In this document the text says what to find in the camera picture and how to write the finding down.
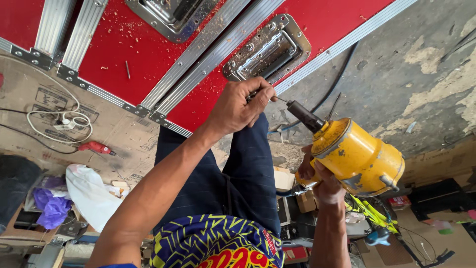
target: patterned shirt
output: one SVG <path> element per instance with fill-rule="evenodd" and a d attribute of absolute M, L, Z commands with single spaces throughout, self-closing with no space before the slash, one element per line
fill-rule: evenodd
<path fill-rule="evenodd" d="M 281 241 L 254 221 L 225 215 L 176 219 L 153 241 L 152 268 L 281 268 Z"/>

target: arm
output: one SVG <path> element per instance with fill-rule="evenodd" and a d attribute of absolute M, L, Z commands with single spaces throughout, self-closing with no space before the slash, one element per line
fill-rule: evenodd
<path fill-rule="evenodd" d="M 261 89 L 246 103 L 250 92 Z M 205 153 L 220 138 L 252 126 L 274 89 L 261 77 L 230 82 L 205 123 L 147 173 L 104 227 L 87 268 L 132 263 L 140 267 L 140 244 L 162 219 Z"/>
<path fill-rule="evenodd" d="M 311 268 L 350 268 L 344 205 L 346 192 L 323 164 L 316 161 L 314 168 L 311 167 L 310 149 L 311 146 L 303 148 L 306 155 L 299 167 L 299 175 L 310 179 L 314 172 L 318 172 L 323 182 L 314 188 L 314 195 L 319 200 L 319 214 L 309 265 Z"/>

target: red power drill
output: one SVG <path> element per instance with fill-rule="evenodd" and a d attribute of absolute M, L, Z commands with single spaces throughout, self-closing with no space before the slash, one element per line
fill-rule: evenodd
<path fill-rule="evenodd" d="M 116 155 L 116 153 L 111 151 L 107 146 L 105 146 L 104 144 L 100 144 L 98 142 L 88 142 L 85 144 L 81 144 L 81 146 L 78 147 L 78 150 L 79 151 L 92 150 L 99 154 Z"/>

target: man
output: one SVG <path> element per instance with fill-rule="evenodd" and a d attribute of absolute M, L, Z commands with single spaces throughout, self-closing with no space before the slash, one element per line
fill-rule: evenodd
<path fill-rule="evenodd" d="M 229 82 L 208 119 L 188 139 L 161 127 L 155 167 L 107 222 L 86 267 L 140 267 L 139 247 L 151 230 L 152 267 L 282 267 L 263 114 L 275 94 L 261 77 Z M 230 133 L 230 156 L 221 172 L 210 148 Z M 309 178 L 314 175 L 310 147 L 303 151 L 299 172 Z M 314 191 L 320 208 L 310 265 L 349 268 L 345 192 L 323 165 L 315 171 L 324 183 Z"/>

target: blue hose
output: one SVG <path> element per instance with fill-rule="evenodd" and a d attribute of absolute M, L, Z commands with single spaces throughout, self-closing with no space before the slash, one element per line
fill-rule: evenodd
<path fill-rule="evenodd" d="M 282 196 L 282 197 L 290 197 L 290 196 L 293 196 L 293 195 L 291 194 L 291 190 L 289 190 L 289 191 L 284 191 L 284 192 L 276 191 L 276 195 L 277 195 L 277 196 Z"/>

